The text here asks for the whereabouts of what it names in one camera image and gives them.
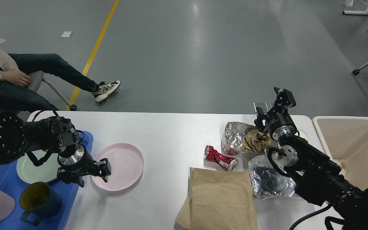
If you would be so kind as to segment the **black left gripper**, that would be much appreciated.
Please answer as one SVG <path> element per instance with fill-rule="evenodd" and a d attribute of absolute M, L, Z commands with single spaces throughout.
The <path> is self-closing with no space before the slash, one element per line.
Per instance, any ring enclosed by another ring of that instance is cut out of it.
<path fill-rule="evenodd" d="M 57 169 L 57 178 L 66 184 L 77 184 L 81 188 L 84 187 L 83 176 L 100 177 L 104 182 L 108 182 L 111 175 L 109 160 L 103 158 L 95 161 L 84 145 L 78 145 L 75 153 L 69 157 L 59 156 L 57 161 L 60 166 Z"/>

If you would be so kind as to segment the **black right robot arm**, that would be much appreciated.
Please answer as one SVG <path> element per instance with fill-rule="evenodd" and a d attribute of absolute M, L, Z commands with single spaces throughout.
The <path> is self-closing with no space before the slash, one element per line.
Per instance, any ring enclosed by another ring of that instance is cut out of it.
<path fill-rule="evenodd" d="M 349 183 L 340 174 L 339 165 L 297 134 L 298 129 L 288 113 L 296 105 L 292 92 L 278 87 L 274 91 L 277 97 L 273 107 L 266 113 L 256 107 L 254 121 L 260 132 L 268 133 L 280 145 L 268 148 L 267 158 L 280 175 L 295 182 L 295 193 L 301 198 L 318 206 L 327 203 L 325 208 L 295 221 L 290 229 L 334 208 L 341 218 L 327 216 L 326 229 L 332 230 L 335 223 L 342 225 L 343 230 L 368 230 L 368 188 L 362 191 Z"/>

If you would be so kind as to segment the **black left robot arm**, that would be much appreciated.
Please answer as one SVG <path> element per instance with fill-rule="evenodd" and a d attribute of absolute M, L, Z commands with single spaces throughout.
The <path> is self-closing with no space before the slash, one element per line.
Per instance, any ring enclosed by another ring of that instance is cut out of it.
<path fill-rule="evenodd" d="M 81 131 L 57 111 L 53 114 L 39 121 L 24 122 L 15 113 L 0 110 L 0 165 L 27 155 L 34 166 L 41 166 L 57 153 L 57 178 L 64 183 L 84 187 L 83 176 L 87 175 L 108 182 L 111 175 L 108 159 L 94 160 L 81 143 Z"/>

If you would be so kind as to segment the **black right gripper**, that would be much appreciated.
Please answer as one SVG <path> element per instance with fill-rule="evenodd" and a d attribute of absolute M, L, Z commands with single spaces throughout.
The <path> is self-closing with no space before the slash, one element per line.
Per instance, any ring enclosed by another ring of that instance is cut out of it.
<path fill-rule="evenodd" d="M 277 97 L 273 113 L 265 114 L 262 108 L 256 107 L 257 118 L 254 124 L 260 132 L 269 134 L 274 141 L 279 141 L 282 137 L 294 136 L 297 133 L 295 123 L 288 114 L 288 110 L 296 106 L 296 101 L 289 90 L 274 87 L 274 91 Z"/>

